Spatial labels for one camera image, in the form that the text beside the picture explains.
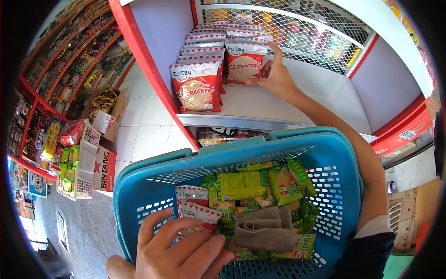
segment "finger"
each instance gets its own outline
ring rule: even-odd
[[[229,264],[234,260],[234,254],[226,252],[218,255],[218,257],[211,263],[206,272],[201,276],[201,279],[214,279],[218,273],[222,271],[223,266]]]
[[[201,245],[181,266],[187,278],[201,278],[220,253],[225,242],[224,235],[214,235]]]
[[[138,248],[146,246],[153,238],[153,228],[161,222],[161,220],[169,218],[173,214],[172,208],[156,211],[148,215],[141,224],[138,233]]]
[[[210,237],[211,235],[208,233],[193,233],[170,247],[167,254],[175,263],[182,264]]]
[[[171,219],[158,230],[158,233],[153,237],[153,244],[158,248],[166,250],[175,240],[180,230],[190,227],[200,227],[203,223],[203,219],[196,218]]]
[[[273,65],[282,65],[283,51],[273,42],[268,42],[268,46],[271,47],[274,51]]]

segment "white floor tile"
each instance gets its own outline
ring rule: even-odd
[[[145,107],[150,97],[130,99],[124,116],[122,116],[121,126],[139,126],[144,114]]]
[[[138,62],[135,61],[130,70],[127,72],[127,75],[124,77],[124,80],[136,79],[142,76],[144,76],[144,73],[139,67]]]
[[[130,162],[132,159],[133,146],[135,145],[138,127],[120,127],[116,137],[116,159]]]
[[[128,81],[134,82],[132,89],[127,91],[127,98],[129,99],[157,95],[145,76]]]
[[[132,162],[166,153],[170,126],[139,127],[133,148]]]
[[[141,119],[141,126],[170,126],[172,117],[158,96],[148,97],[147,105]]]
[[[130,162],[124,162],[124,161],[118,161],[116,160],[116,166],[115,166],[115,181],[116,178],[118,178],[119,173],[128,165],[130,165]]]
[[[167,140],[166,152],[176,151],[183,148],[190,148],[192,149],[192,152],[195,152],[195,149],[192,147],[180,128],[178,126],[171,126],[169,139]]]

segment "white plastic crate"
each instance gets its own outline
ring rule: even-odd
[[[57,177],[56,191],[70,200],[91,199],[93,192],[93,174],[95,172],[96,151],[99,146],[101,134],[91,126],[88,119],[85,120],[85,126],[82,139],[79,145],[79,163],[74,172],[73,191],[67,193],[58,190],[63,187],[60,172]]]

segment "white shelf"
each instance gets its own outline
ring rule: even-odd
[[[264,63],[271,60],[266,55]],[[372,136],[361,101],[346,76],[305,62],[284,58],[298,87],[345,120],[368,142]],[[225,85],[221,112],[184,112],[177,117],[186,126],[220,126],[253,130],[282,130],[314,126],[300,110],[260,87]]]

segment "yellow snack bag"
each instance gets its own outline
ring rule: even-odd
[[[284,205],[303,197],[299,187],[289,174],[287,165],[273,167],[268,171],[268,182],[277,197],[277,205]]]

